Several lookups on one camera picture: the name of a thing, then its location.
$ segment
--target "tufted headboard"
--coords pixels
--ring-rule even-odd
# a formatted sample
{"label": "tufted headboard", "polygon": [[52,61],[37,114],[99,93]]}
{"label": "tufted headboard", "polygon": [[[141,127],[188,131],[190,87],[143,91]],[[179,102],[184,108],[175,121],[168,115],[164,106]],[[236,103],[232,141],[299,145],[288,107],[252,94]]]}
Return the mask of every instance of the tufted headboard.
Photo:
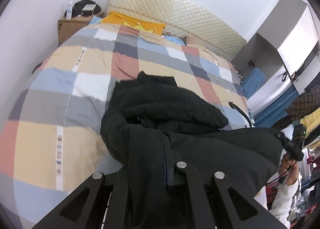
{"label": "tufted headboard", "polygon": [[165,23],[164,32],[173,36],[196,36],[228,61],[234,59],[246,43],[219,17],[189,0],[110,0],[108,12],[110,10]]}

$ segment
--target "wooden bedside table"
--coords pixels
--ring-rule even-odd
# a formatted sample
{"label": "wooden bedside table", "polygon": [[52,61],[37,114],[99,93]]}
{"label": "wooden bedside table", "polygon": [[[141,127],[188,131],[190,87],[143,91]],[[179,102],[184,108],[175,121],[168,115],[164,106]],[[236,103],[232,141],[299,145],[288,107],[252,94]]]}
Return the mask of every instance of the wooden bedside table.
{"label": "wooden bedside table", "polygon": [[[97,15],[98,17],[103,17],[104,12],[100,11]],[[92,20],[93,16],[79,16],[73,17],[69,20],[66,17],[61,17],[58,21],[58,35],[59,35],[59,46],[69,39],[73,34],[79,31],[81,28],[87,26]]]}

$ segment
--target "white bottle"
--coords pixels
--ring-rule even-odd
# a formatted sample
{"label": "white bottle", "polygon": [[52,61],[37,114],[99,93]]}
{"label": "white bottle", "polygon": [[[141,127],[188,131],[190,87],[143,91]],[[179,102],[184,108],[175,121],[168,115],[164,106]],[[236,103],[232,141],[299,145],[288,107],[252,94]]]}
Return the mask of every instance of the white bottle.
{"label": "white bottle", "polygon": [[67,7],[67,19],[71,19],[72,16],[72,0],[69,1],[68,7]]}

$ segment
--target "human hand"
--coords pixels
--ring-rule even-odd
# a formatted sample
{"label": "human hand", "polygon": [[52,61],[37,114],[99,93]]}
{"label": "human hand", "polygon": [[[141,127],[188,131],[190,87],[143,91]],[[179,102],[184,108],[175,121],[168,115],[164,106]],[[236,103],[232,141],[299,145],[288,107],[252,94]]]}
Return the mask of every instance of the human hand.
{"label": "human hand", "polygon": [[293,166],[293,167],[291,168],[292,169],[291,174],[286,182],[287,186],[291,186],[297,181],[299,176],[299,163],[298,162],[296,163],[294,159],[288,159],[288,154],[284,154],[278,170],[279,175],[283,174],[282,177],[287,175],[288,172],[286,171],[290,166]]}

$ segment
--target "yellow clothing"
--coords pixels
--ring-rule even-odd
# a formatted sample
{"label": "yellow clothing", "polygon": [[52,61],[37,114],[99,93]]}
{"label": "yellow clothing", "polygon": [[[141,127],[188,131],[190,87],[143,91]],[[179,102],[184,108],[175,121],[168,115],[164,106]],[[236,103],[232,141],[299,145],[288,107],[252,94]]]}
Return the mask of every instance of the yellow clothing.
{"label": "yellow clothing", "polygon": [[309,136],[309,134],[320,124],[320,108],[302,118],[300,124],[303,124],[307,128],[306,137]]}
{"label": "yellow clothing", "polygon": [[129,26],[140,31],[154,33],[157,35],[161,35],[163,28],[166,27],[165,24],[145,22],[134,17],[129,17],[127,15],[120,14],[115,11],[110,11],[109,15],[102,19],[101,23],[111,23]]}

